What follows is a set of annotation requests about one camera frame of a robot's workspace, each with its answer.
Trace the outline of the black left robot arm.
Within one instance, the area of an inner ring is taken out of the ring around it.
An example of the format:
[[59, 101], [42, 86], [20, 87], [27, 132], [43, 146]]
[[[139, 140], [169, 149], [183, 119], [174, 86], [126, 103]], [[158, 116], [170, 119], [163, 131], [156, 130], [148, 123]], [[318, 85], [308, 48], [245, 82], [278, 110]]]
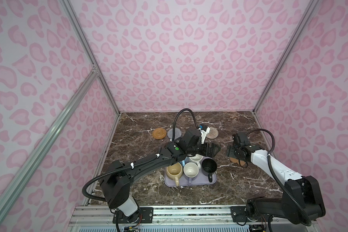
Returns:
[[187, 157], [202, 155], [213, 158], [221, 147], [202, 141], [199, 129], [189, 129], [182, 137], [158, 149], [152, 155], [137, 161], [114, 161], [108, 168], [109, 174], [100, 180], [100, 187], [110, 209], [116, 209], [128, 222], [135, 223], [141, 214], [140, 207], [130, 194], [131, 185], [157, 169], [181, 163]]

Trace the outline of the brown flower cork coaster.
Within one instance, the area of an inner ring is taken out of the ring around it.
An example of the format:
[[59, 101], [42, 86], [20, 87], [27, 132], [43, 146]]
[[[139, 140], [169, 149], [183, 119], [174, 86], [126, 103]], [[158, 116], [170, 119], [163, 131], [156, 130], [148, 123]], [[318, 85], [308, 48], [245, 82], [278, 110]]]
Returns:
[[230, 159], [231, 162], [239, 165], [242, 168], [247, 167], [247, 163], [245, 161], [243, 161], [243, 160], [239, 160], [239, 159], [232, 158], [232, 157], [230, 157], [229, 159]]

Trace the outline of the white speckled mug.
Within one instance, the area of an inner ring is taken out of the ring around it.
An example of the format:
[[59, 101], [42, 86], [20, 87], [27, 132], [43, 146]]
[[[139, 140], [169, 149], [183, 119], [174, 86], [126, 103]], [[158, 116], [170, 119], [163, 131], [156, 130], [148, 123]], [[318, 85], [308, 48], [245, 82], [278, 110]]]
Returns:
[[201, 162], [204, 159], [204, 156], [196, 154], [193, 157], [189, 157], [189, 162], [195, 163], [199, 169], [201, 169]]

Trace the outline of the multicolour braided round coaster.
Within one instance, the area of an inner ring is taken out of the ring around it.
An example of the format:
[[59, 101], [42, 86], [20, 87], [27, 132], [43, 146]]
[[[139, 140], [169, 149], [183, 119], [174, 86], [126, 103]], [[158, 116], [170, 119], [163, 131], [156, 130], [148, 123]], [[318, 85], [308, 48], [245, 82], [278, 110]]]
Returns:
[[213, 127], [210, 127], [209, 129], [210, 129], [210, 131], [206, 135], [206, 137], [209, 138], [209, 139], [216, 139], [218, 137], [218, 135], [219, 135], [218, 130], [216, 128], [213, 128]]

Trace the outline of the grey round coaster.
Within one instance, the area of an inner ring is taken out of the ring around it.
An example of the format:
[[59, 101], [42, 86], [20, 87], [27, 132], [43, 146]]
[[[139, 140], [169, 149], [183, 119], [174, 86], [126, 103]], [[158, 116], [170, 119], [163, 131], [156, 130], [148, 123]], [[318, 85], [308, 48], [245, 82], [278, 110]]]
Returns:
[[182, 132], [179, 128], [173, 128], [169, 129], [167, 132], [167, 137], [172, 141], [173, 139], [176, 140], [182, 136]]

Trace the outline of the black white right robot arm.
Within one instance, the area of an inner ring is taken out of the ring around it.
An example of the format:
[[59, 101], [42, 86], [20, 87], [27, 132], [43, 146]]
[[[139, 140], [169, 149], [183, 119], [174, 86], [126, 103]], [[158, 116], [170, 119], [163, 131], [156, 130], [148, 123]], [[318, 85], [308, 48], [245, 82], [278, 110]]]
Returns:
[[313, 176], [295, 172], [272, 156], [276, 146], [273, 134], [266, 130], [272, 146], [266, 150], [249, 141], [249, 132], [238, 131], [226, 155], [245, 164], [252, 163], [268, 174], [281, 188], [281, 198], [255, 197], [246, 202], [246, 216], [269, 215], [285, 218], [292, 224], [311, 226], [312, 221], [325, 216], [326, 209], [319, 182]]

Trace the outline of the woven rattan coaster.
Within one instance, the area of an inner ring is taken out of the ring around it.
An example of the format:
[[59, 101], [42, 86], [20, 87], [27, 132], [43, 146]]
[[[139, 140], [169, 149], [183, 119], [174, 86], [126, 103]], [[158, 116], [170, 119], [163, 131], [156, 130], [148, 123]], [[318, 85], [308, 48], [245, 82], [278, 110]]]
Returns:
[[156, 140], [161, 140], [167, 135], [167, 132], [164, 128], [156, 128], [152, 132], [152, 137]]

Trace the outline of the light blue mug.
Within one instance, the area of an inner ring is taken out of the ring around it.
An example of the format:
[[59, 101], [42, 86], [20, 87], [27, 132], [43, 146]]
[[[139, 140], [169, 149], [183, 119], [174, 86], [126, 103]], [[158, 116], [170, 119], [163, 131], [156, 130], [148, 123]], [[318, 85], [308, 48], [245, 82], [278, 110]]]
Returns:
[[188, 163], [188, 162], [189, 162], [189, 157], [186, 157], [186, 158], [181, 162], [181, 164], [182, 164], [182, 166], [184, 167], [185, 164]]

